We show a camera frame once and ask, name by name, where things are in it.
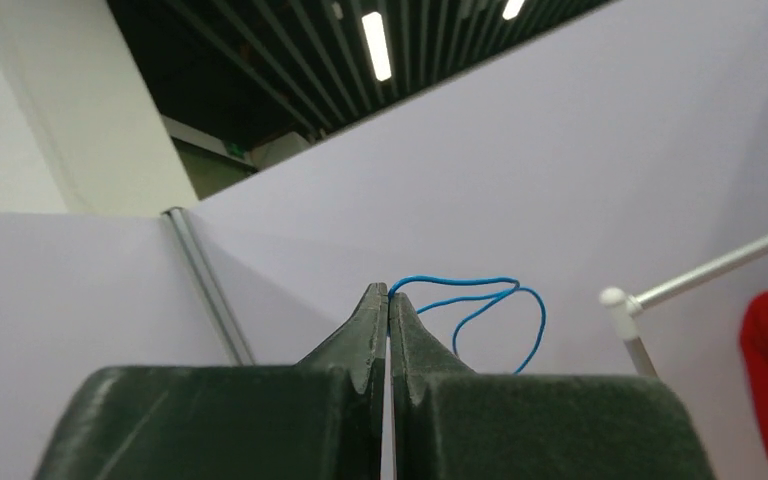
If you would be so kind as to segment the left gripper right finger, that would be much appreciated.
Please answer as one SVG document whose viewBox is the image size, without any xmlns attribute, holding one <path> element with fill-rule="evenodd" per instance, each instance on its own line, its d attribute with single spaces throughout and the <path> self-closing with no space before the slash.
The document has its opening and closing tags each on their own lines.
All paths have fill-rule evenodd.
<svg viewBox="0 0 768 480">
<path fill-rule="evenodd" d="M 677 395 L 650 377 L 480 374 L 389 302 L 400 479 L 710 479 Z"/>
</svg>

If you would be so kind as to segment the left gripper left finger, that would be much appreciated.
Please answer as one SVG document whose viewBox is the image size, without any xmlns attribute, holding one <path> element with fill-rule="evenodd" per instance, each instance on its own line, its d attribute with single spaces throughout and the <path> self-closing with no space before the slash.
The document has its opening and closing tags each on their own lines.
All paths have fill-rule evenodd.
<svg viewBox="0 0 768 480">
<path fill-rule="evenodd" d="M 75 392 L 39 479 L 376 479 L 387 288 L 293 365 L 119 366 Z"/>
</svg>

